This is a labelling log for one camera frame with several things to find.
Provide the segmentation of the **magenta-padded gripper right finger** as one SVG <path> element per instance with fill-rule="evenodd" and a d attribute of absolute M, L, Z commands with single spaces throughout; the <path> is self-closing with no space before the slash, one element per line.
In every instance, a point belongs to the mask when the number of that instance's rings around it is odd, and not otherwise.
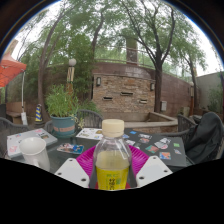
<path fill-rule="evenodd" d="M 131 188 L 140 188 L 172 174 L 172 171 L 158 156 L 148 156 L 134 146 L 130 147 L 132 165 L 128 177 Z"/>

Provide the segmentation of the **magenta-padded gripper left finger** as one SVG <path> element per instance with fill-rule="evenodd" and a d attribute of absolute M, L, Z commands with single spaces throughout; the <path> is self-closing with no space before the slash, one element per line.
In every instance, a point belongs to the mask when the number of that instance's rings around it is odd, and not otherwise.
<path fill-rule="evenodd" d="M 93 153 L 94 147 L 87 149 L 77 158 L 68 158 L 55 174 L 81 187 L 96 189 L 97 180 L 93 171 Z"/>

